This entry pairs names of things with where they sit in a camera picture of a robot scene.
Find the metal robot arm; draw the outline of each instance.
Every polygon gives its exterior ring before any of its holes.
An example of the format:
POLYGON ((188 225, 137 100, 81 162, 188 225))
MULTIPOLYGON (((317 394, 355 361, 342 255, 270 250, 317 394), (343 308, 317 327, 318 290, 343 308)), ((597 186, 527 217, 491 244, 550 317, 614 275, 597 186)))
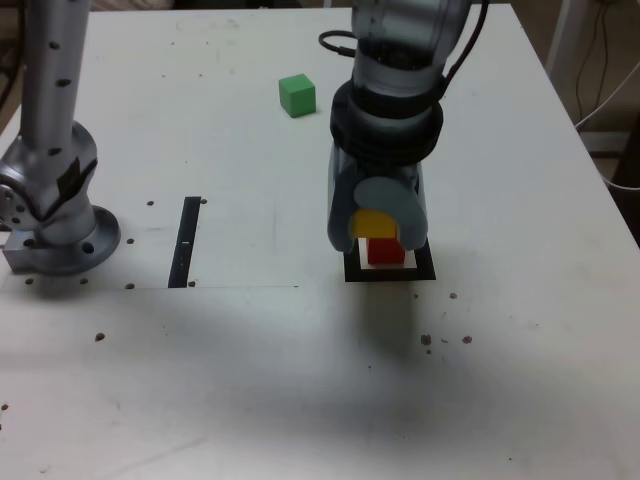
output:
POLYGON ((336 92, 331 112, 328 234, 336 250, 352 250, 352 219, 360 209, 391 217, 406 250, 425 244, 420 162, 440 135, 438 102, 448 84, 443 70, 470 4, 354 1, 351 24, 358 46, 353 73, 336 92))
POLYGON ((0 160, 4 255, 14 272, 73 274, 103 262, 120 229, 89 202, 93 138, 73 120, 91 0, 29 0, 20 133, 0 160))

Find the black metal strip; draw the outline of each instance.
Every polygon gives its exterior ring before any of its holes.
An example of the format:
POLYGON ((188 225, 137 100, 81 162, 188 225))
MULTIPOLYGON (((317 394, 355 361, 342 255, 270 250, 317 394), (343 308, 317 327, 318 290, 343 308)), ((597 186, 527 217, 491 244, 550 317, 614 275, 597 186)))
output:
POLYGON ((423 247, 414 250, 416 268, 369 269, 363 270, 360 265, 360 246, 356 241, 351 253, 344 254, 345 282, 416 282, 419 280, 435 280, 436 271, 429 248, 429 240, 423 247))
POLYGON ((196 240, 198 214, 200 213, 201 197, 185 197, 180 218, 180 228, 173 251, 173 262, 169 274, 169 288, 186 288, 189 281, 189 266, 191 253, 196 240))

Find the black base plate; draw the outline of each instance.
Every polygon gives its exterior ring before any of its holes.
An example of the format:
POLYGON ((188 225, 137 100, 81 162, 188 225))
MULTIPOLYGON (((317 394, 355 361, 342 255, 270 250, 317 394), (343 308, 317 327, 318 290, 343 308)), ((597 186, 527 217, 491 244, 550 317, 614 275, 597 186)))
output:
POLYGON ((353 250, 344 254, 345 282, 415 282, 418 280, 435 280, 436 270, 433 267, 429 240, 422 248, 414 251, 416 268, 389 268, 363 270, 360 265, 360 247, 356 241, 353 250))

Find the red cube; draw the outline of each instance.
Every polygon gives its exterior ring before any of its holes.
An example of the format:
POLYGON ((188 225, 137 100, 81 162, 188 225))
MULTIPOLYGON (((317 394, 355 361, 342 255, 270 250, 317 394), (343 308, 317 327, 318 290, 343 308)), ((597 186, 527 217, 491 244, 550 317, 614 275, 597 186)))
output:
POLYGON ((405 253, 395 238, 367 238, 369 265, 404 265, 405 253))

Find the yellow object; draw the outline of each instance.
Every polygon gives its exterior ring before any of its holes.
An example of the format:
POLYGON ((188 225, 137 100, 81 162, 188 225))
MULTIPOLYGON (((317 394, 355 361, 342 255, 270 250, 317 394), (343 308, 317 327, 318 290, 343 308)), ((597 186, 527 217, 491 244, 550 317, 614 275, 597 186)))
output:
POLYGON ((351 217, 354 238, 396 238, 396 222, 386 213, 361 208, 351 217))

